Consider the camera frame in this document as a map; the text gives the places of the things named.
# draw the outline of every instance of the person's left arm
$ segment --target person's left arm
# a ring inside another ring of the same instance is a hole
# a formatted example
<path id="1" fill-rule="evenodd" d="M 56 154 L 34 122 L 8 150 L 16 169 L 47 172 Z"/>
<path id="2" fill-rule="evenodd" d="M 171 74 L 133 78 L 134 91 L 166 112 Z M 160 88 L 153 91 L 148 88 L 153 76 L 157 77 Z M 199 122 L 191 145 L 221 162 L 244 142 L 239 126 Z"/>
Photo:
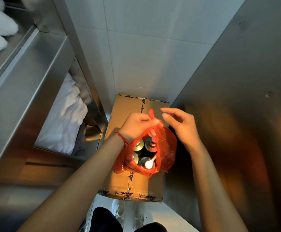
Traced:
<path id="1" fill-rule="evenodd" d="M 147 128 L 158 123 L 157 119 L 151 120 L 146 114 L 131 113 L 119 133 L 130 142 Z M 55 190 L 17 231 L 76 232 L 123 147 L 123 139 L 118 134 L 110 136 L 97 152 Z"/>

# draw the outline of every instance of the red string bracelet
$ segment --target red string bracelet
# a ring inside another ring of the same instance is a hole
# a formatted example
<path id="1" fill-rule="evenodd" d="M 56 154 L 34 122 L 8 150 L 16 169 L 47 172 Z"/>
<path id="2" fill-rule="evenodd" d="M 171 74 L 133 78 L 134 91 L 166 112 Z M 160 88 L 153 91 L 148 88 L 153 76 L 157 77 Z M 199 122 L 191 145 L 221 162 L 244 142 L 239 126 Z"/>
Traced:
<path id="1" fill-rule="evenodd" d="M 127 139 L 125 137 L 123 137 L 122 134 L 119 133 L 118 131 L 115 131 L 115 133 L 117 133 L 122 138 L 122 140 L 124 141 L 124 147 L 126 147 L 129 144 Z"/>

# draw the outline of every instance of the red plastic bag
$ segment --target red plastic bag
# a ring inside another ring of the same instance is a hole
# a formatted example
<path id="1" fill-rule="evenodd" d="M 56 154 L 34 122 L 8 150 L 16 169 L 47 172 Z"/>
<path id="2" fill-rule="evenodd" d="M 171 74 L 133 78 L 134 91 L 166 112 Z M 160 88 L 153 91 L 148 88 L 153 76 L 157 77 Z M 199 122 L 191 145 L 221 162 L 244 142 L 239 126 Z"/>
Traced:
<path id="1" fill-rule="evenodd" d="M 154 119 L 153 110 L 149 110 L 149 116 Z M 160 170 L 167 172 L 169 168 L 175 162 L 175 153 L 177 147 L 177 139 L 175 135 L 169 130 L 169 128 L 161 127 L 160 124 L 153 127 L 156 132 L 157 138 L 157 158 L 155 164 L 151 169 L 146 169 L 142 166 L 138 166 L 133 160 L 128 161 L 127 156 L 133 155 L 136 144 L 142 138 L 143 141 L 149 137 L 148 133 L 152 128 L 146 129 L 141 136 L 131 141 L 119 154 L 117 157 L 113 169 L 116 174 L 123 173 L 129 169 L 129 171 L 134 171 L 142 173 L 146 177 L 150 178 L 152 174 L 158 173 Z"/>

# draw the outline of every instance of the fingernail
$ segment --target fingernail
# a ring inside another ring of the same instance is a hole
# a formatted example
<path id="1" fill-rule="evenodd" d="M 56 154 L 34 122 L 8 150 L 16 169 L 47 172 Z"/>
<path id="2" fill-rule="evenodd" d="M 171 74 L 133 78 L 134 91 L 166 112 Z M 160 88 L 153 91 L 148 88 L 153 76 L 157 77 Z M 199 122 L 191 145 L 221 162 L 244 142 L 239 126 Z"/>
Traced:
<path id="1" fill-rule="evenodd" d="M 162 117 L 163 117 L 164 120 L 165 120 L 165 119 L 167 119 L 167 118 L 169 117 L 169 114 L 163 113 L 163 114 L 162 114 Z"/>

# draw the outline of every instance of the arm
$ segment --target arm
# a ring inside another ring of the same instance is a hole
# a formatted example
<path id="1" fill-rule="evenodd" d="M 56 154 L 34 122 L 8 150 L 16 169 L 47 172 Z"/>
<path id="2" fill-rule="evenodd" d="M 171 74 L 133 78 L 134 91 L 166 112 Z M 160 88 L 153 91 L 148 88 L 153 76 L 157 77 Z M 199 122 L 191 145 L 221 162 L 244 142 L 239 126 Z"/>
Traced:
<path id="1" fill-rule="evenodd" d="M 204 231 L 247 232 L 228 197 L 208 151 L 200 140 L 194 117 L 176 108 L 162 108 L 170 124 L 191 155 L 200 218 Z"/>
<path id="2" fill-rule="evenodd" d="M 150 120 L 146 114 L 132 113 L 119 132 L 131 141 L 158 123 L 158 120 Z M 77 231 L 123 147 L 124 142 L 117 134 L 108 138 L 89 160 L 38 207 L 18 232 Z"/>

